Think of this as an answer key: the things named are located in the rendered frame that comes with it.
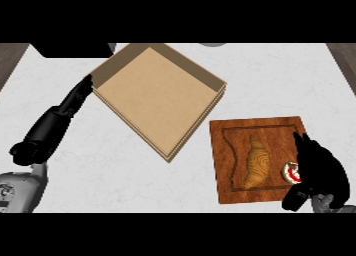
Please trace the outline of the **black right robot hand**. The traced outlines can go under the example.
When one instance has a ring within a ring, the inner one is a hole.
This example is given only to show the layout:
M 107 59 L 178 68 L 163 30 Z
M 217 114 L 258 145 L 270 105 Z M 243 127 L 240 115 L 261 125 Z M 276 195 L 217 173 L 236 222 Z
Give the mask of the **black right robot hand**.
M 345 169 L 330 151 L 305 133 L 293 132 L 301 183 L 295 184 L 281 201 L 284 210 L 298 211 L 307 199 L 332 194 L 336 205 L 349 199 L 349 182 Z

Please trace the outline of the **brown wooden cutting board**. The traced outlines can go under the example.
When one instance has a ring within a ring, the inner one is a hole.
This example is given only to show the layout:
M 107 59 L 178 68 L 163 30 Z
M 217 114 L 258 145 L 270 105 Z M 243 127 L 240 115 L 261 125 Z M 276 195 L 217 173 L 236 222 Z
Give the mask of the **brown wooden cutting board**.
M 209 122 L 218 203 L 280 201 L 298 178 L 283 170 L 296 162 L 293 133 L 301 118 L 274 117 Z

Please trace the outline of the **white red cupcake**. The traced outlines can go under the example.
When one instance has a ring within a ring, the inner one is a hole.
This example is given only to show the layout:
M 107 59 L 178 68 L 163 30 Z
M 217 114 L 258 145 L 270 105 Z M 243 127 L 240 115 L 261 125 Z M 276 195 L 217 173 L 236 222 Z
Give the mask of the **white red cupcake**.
M 286 162 L 281 169 L 281 175 L 284 180 L 292 184 L 301 183 L 298 164 Z

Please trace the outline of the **golden croissant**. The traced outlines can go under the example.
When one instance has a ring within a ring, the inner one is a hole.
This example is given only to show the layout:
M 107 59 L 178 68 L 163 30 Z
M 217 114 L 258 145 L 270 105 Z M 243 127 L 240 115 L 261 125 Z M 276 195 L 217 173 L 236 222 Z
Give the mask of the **golden croissant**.
M 270 172 L 270 153 L 255 136 L 249 137 L 250 149 L 248 151 L 246 171 L 243 188 L 249 190 L 267 179 Z

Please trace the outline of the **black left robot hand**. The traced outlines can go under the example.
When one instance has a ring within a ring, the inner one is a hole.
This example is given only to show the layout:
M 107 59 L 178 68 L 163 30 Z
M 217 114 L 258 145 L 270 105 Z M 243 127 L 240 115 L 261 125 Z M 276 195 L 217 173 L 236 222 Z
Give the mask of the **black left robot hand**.
M 19 166 L 44 163 L 63 139 L 70 120 L 92 92 L 92 76 L 87 75 L 69 91 L 61 103 L 51 106 L 38 118 L 23 141 L 10 148 L 13 163 Z

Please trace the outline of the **brown cardboard box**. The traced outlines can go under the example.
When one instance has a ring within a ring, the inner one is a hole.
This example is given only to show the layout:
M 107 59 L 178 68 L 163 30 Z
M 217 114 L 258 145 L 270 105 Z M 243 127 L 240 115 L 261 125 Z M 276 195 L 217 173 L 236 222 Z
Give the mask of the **brown cardboard box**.
M 165 160 L 175 157 L 225 81 L 163 43 L 131 43 L 91 71 L 92 92 Z

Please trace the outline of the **black appliance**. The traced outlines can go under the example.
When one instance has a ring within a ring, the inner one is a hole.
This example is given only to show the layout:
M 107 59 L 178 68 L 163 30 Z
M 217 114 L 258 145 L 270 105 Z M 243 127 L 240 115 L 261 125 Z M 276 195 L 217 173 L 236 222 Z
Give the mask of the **black appliance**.
M 45 58 L 109 58 L 115 43 L 32 43 Z

